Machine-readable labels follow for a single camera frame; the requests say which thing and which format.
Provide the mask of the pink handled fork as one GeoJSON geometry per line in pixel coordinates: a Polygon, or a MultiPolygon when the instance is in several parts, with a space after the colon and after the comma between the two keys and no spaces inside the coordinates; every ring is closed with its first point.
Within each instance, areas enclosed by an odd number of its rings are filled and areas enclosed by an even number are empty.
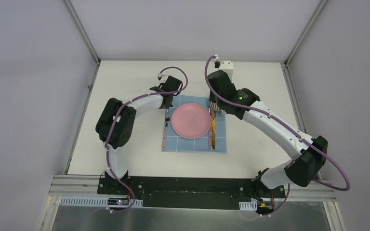
{"type": "Polygon", "coordinates": [[[169,124],[170,119],[171,119],[171,115],[170,115],[169,109],[166,109],[166,112],[165,112],[165,126],[164,126],[163,138],[162,138],[162,150],[163,151],[165,151],[165,149],[166,149],[168,124],[169,124]]]}

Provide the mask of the grey ribbed mug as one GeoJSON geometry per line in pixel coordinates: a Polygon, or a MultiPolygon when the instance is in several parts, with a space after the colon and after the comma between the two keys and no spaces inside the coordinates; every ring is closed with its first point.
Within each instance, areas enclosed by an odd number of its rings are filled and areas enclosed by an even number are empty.
{"type": "Polygon", "coordinates": [[[216,112],[219,112],[219,113],[222,112],[222,110],[219,108],[217,103],[212,101],[211,99],[208,99],[208,106],[209,106],[209,108],[211,109],[212,112],[213,111],[216,111],[216,112]]]}

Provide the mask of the blue checked cloth napkin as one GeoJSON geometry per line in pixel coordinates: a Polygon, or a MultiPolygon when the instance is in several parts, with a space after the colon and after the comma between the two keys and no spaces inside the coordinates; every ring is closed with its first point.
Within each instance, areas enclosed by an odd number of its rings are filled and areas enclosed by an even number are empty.
{"type": "MultiPolygon", "coordinates": [[[[165,115],[172,116],[177,107],[187,103],[196,103],[208,109],[207,97],[178,95],[174,96],[172,102],[173,107],[167,109],[165,115]]],[[[165,152],[227,153],[225,114],[216,113],[215,148],[209,146],[208,132],[196,139],[181,137],[172,128],[172,118],[164,128],[167,131],[166,135],[163,135],[166,139],[165,149],[163,150],[165,152]]]]}

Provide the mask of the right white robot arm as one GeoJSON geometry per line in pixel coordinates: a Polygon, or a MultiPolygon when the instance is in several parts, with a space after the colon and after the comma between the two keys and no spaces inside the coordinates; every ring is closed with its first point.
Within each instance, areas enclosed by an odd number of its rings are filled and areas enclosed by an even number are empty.
{"type": "Polygon", "coordinates": [[[220,110],[258,128],[290,157],[286,163],[258,172],[252,183],[258,196],[267,197],[274,188],[289,183],[306,187],[314,180],[326,162],[328,142],[325,138],[313,138],[291,127],[273,114],[257,94],[247,88],[236,89],[223,70],[214,71],[205,79],[210,98],[220,110]]]}

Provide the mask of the pink handled spoon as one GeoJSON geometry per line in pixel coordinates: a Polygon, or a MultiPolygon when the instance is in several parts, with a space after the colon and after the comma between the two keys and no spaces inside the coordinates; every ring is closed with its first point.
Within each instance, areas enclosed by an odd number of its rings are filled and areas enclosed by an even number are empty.
{"type": "Polygon", "coordinates": [[[210,128],[208,131],[208,134],[209,134],[208,145],[209,145],[209,148],[212,149],[212,110],[211,108],[208,108],[208,112],[210,114],[210,119],[211,119],[210,128]]]}

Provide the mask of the gold table knife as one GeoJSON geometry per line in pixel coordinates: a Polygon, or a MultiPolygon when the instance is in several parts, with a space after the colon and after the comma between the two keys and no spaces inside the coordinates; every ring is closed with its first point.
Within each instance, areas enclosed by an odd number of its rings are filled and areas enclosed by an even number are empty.
{"type": "Polygon", "coordinates": [[[215,141],[215,136],[216,136],[216,111],[211,112],[212,116],[212,122],[211,122],[211,148],[215,149],[216,146],[216,141],[215,141]]]}

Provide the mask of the pink plate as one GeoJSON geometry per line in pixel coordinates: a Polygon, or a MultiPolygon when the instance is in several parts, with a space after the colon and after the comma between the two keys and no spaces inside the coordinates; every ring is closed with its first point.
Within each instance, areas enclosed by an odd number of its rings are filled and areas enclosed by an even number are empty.
{"type": "Polygon", "coordinates": [[[202,105],[186,103],[173,111],[171,125],[180,137],[196,139],[211,128],[211,115],[202,105]]]}

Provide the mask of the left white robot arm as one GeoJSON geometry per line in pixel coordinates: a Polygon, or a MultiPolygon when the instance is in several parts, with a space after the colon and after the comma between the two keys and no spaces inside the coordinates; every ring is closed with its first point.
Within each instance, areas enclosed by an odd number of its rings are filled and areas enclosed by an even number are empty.
{"type": "Polygon", "coordinates": [[[168,76],[164,83],[151,87],[145,94],[125,103],[116,98],[107,101],[95,131],[104,143],[107,164],[105,178],[115,194],[123,194],[128,188],[128,182],[124,179],[128,174],[128,167],[124,161],[122,147],[132,135],[135,119],[154,109],[172,107],[173,97],[178,95],[183,87],[182,81],[168,76]]]}

